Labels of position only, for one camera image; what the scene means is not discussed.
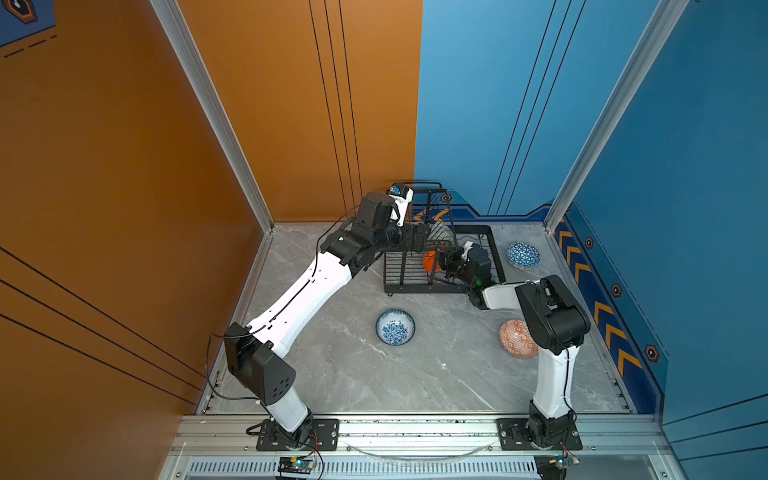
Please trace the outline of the orange bowl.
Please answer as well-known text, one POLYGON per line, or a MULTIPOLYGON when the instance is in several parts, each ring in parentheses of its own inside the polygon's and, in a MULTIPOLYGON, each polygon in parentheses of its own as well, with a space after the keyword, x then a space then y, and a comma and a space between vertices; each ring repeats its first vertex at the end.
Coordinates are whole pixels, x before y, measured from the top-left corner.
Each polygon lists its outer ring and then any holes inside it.
POLYGON ((423 268, 430 274, 434 274, 441 270, 439 253, 437 251, 428 251, 423 256, 423 268))

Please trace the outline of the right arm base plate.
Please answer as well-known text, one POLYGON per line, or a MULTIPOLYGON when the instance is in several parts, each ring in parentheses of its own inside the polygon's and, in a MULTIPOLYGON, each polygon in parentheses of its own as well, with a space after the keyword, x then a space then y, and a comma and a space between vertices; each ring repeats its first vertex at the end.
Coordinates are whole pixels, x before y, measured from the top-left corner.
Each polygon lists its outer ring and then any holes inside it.
POLYGON ((528 418, 503 417, 496 420, 498 439, 503 451, 581 451, 584 445, 579 431, 568 428, 545 440, 535 440, 528 428, 528 418))

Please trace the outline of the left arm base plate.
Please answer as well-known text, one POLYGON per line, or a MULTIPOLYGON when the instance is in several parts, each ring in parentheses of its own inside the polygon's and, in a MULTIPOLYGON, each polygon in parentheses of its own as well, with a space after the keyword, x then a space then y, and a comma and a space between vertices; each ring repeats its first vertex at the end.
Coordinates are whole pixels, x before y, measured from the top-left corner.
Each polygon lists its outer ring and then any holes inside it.
POLYGON ((288 432, 276 420, 260 424, 256 449, 263 452, 335 451, 339 438, 339 420, 309 417, 295 432, 288 432))

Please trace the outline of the green patterned bowl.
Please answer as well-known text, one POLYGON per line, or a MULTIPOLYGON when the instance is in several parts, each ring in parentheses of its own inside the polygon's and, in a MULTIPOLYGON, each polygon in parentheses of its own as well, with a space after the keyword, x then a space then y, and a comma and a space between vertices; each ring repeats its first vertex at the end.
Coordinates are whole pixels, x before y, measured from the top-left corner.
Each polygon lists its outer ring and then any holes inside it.
POLYGON ((456 243, 455 232, 450 223, 437 222, 430 225, 427 235, 428 244, 446 243, 454 245, 456 243))

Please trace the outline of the blue floral bowl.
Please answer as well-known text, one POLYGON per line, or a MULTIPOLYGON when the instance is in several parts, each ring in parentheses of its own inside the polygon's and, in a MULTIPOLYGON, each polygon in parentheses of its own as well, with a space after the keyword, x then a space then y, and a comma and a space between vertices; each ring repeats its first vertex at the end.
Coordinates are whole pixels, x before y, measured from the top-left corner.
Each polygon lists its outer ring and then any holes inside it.
POLYGON ((385 344, 402 346, 413 338, 416 324, 406 311, 391 309, 378 317, 375 329, 378 338, 385 344))

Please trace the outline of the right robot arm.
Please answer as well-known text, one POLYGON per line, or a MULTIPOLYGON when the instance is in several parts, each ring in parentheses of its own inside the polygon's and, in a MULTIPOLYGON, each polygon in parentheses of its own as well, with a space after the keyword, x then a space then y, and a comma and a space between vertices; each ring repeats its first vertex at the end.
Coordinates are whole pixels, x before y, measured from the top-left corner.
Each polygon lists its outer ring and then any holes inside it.
POLYGON ((575 360, 591 324, 561 277, 497 283, 492 279, 488 252, 468 242, 436 254, 447 277, 467 287, 472 305, 480 310, 519 310, 538 348, 538 372, 528 420, 520 430, 534 449, 583 448, 572 407, 575 360))

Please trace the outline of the blue triangle pattern bowl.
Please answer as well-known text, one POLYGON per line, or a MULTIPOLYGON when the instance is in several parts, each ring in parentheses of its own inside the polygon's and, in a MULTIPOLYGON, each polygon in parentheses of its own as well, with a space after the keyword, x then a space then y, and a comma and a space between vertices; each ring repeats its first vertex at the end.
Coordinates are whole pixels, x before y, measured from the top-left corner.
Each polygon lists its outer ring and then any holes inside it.
POLYGON ((506 256, 513 267, 521 270, 534 268, 541 262, 541 254, 538 249, 521 241, 510 243, 506 250, 506 256))

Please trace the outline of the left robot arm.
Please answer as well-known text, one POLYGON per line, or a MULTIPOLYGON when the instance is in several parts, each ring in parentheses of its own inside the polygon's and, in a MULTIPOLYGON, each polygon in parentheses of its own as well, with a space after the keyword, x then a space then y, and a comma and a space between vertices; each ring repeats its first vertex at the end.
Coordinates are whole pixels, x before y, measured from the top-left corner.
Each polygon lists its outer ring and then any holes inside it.
POLYGON ((386 193, 366 194, 354 217, 320 237, 313 261, 278 300, 247 325, 231 325, 223 334, 229 373, 294 443, 310 436, 312 413, 300 399, 296 371, 284 357, 338 290, 402 244, 410 229, 406 213, 413 196, 406 183, 395 183, 386 193))

